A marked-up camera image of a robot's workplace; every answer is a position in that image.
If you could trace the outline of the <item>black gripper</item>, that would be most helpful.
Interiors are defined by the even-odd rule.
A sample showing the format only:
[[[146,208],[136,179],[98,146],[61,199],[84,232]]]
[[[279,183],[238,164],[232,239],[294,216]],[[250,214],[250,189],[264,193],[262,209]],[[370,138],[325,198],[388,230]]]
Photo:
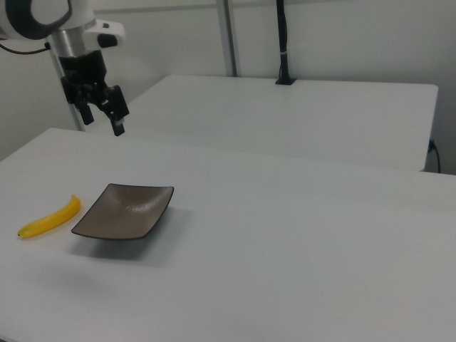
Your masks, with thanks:
[[[63,77],[61,84],[68,103],[74,104],[81,96],[88,102],[95,103],[109,119],[116,137],[125,132],[124,117],[129,114],[120,86],[107,86],[107,73],[102,53],[93,51],[76,57],[58,57]],[[93,114],[87,103],[78,106],[84,125],[94,122]]]

